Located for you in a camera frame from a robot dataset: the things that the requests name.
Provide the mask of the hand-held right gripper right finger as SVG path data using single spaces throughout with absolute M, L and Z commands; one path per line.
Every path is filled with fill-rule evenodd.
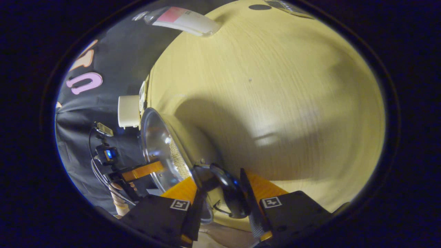
M 242 168 L 240 180 L 250 208 L 249 223 L 259 241 L 304 238 L 326 224 L 332 214 L 301 190 L 287 192 Z

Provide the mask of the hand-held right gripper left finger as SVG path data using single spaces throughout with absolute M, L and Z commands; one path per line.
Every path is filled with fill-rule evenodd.
M 191 248 L 198 239 L 203 203 L 204 194 L 188 177 L 160 196 L 143 197 L 120 221 L 168 247 Z

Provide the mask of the steel pot with black handle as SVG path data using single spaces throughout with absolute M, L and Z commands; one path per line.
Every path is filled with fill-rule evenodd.
M 170 136 L 175 141 L 190 177 L 204 194 L 203 224 L 213 222 L 216 212 L 231 219 L 249 216 L 250 208 L 240 180 L 227 171 L 219 150 L 201 130 L 175 116 L 147 108 L 141 117 L 140 132 L 145 159 L 159 160 L 164 166 L 152 175 L 163 193 L 184 180 L 171 158 Z

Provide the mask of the pile of soybeans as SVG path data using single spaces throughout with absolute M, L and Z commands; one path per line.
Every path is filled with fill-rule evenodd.
M 170 136 L 169 148 L 170 148 L 173 164 L 176 167 L 178 174 L 182 177 L 182 179 L 187 179 L 188 177 L 190 177 L 188 167 L 183 159 L 183 156 L 178 150 L 177 144 L 175 143 L 175 141 L 172 139 L 171 136 Z

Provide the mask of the white toaster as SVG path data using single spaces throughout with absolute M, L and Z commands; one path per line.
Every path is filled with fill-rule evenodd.
M 117 121 L 118 126 L 123 129 L 139 126 L 141 121 L 139 96 L 126 95 L 118 97 Z

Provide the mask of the clear bottle with pink label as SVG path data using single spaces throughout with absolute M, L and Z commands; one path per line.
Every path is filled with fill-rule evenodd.
M 144 11 L 132 18 L 147 25 L 181 30 L 197 37 L 209 37 L 219 31 L 216 21 L 191 10 L 180 7 L 163 7 L 154 11 Z

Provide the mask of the small glass cup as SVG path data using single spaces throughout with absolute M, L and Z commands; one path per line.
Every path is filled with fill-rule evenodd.
M 294 16 L 298 16 L 301 18 L 308 18 L 308 19 L 314 19 L 313 16 L 311 16 L 309 13 L 305 12 L 304 10 L 294 6 L 293 4 L 287 2 L 287 1 L 282 1 L 282 0 L 271 0 L 271 3 L 268 2 L 269 5 L 271 5 L 272 7 L 275 7 L 277 9 L 280 9 L 288 14 L 294 15 Z

